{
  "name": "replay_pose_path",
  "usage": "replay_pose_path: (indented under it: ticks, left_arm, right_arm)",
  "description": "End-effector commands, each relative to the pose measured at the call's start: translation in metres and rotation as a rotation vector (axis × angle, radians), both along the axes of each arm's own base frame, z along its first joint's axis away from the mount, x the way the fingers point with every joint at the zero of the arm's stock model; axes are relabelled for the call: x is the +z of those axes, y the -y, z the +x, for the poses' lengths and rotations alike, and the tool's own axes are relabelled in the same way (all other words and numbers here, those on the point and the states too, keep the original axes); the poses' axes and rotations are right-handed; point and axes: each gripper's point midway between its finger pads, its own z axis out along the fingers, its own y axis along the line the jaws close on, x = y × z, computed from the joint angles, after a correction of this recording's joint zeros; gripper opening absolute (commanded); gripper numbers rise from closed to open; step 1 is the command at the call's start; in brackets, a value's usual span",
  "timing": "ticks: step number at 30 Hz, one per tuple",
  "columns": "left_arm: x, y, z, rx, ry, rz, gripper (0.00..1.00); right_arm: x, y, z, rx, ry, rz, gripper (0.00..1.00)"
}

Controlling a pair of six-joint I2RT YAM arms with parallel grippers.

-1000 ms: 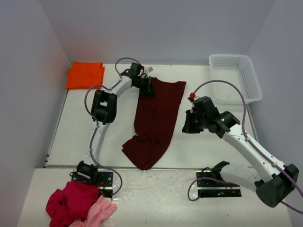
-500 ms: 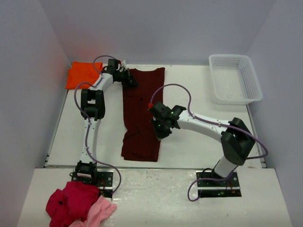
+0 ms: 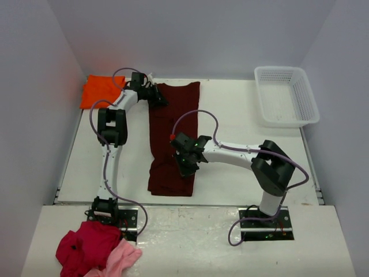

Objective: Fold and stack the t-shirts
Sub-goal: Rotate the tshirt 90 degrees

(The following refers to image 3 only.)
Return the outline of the dark red t-shirt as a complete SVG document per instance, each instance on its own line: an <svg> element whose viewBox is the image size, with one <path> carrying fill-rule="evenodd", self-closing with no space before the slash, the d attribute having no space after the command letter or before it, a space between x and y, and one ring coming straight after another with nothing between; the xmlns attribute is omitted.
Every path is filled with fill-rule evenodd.
<svg viewBox="0 0 369 277"><path fill-rule="evenodd" d="M149 109L150 150L154 160L149 170L148 190L154 196L190 197L193 194L194 176L181 177L171 141L176 137L174 127L189 137L198 136L196 113L186 116L176 126L175 123L183 114L198 109L200 85L199 81L176 87L157 85L169 105Z"/></svg>

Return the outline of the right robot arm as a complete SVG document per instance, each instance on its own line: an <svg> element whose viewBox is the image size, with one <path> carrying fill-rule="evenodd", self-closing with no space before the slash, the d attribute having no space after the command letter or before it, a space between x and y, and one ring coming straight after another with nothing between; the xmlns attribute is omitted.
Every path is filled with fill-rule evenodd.
<svg viewBox="0 0 369 277"><path fill-rule="evenodd" d="M296 165L270 140L257 149L248 146L227 146L209 136L191 138L184 133L172 134L170 144L182 177L189 177L200 163L223 163L252 171L263 190L259 211L273 216L280 208Z"/></svg>

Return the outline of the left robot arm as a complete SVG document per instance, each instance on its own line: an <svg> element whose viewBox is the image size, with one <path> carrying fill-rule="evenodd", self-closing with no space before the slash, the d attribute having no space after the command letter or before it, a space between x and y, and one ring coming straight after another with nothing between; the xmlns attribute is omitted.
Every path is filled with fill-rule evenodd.
<svg viewBox="0 0 369 277"><path fill-rule="evenodd" d="M100 187L92 203L89 219L108 225L120 221L119 200L142 206L118 196L116 185L120 155L128 138L127 112L140 100L148 102L151 108L169 105L151 76L133 68L130 70L131 79L125 85L119 85L115 76L112 76L113 84L120 90L117 100L98 100L89 112L90 126L103 151Z"/></svg>

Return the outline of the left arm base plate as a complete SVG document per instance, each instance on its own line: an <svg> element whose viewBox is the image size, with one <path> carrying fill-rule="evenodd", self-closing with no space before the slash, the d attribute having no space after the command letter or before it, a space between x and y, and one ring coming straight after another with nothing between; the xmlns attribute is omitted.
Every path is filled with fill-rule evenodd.
<svg viewBox="0 0 369 277"><path fill-rule="evenodd" d="M85 211L85 215L89 221L97 221L104 225L117 227L121 230L121 238L130 242L137 242L138 209L113 207L112 209L98 211L90 208Z"/></svg>

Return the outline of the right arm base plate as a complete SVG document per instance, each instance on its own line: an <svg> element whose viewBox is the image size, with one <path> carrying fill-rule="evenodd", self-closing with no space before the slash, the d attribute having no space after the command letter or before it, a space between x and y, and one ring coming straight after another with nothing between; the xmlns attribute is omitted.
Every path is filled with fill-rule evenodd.
<svg viewBox="0 0 369 277"><path fill-rule="evenodd" d="M294 234L288 208L269 221L248 220L240 222L241 238L248 241L293 241Z"/></svg>

